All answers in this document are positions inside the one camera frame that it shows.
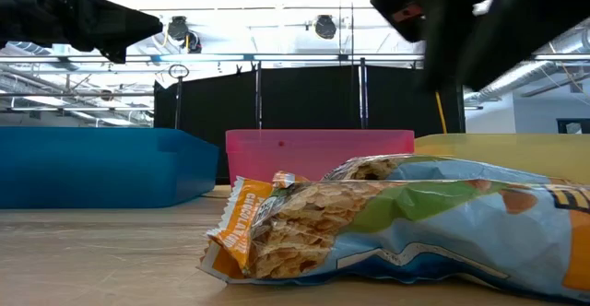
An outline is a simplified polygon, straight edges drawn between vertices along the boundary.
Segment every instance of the table surface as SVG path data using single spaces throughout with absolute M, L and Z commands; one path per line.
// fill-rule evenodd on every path
M 539 305 L 458 280 L 226 286 L 197 269 L 228 187 L 163 209 L 0 211 L 0 305 Z

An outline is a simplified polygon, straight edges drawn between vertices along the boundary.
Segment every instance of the snack bag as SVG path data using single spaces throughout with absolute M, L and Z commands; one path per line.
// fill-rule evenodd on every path
M 590 301 L 590 188 L 467 181 L 240 180 L 202 268 L 230 283 L 461 276 Z
M 484 179 L 503 182 L 569 184 L 567 180 L 464 159 L 396 154 L 350 159 L 329 172 L 324 181 L 429 181 Z

